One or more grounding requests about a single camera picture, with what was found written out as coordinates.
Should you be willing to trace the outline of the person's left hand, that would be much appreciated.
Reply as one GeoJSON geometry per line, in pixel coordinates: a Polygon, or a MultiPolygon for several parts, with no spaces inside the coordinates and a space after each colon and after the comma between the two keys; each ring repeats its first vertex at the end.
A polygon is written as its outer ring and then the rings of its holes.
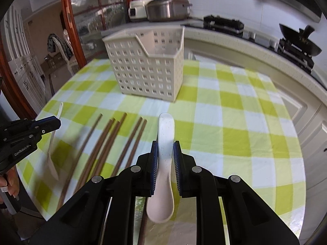
{"type": "Polygon", "coordinates": [[[19,178],[18,178],[16,166],[8,170],[6,174],[7,174],[7,179],[5,179],[3,176],[0,177],[1,187],[7,186],[9,195],[13,197],[17,197],[19,194],[19,178]]]}

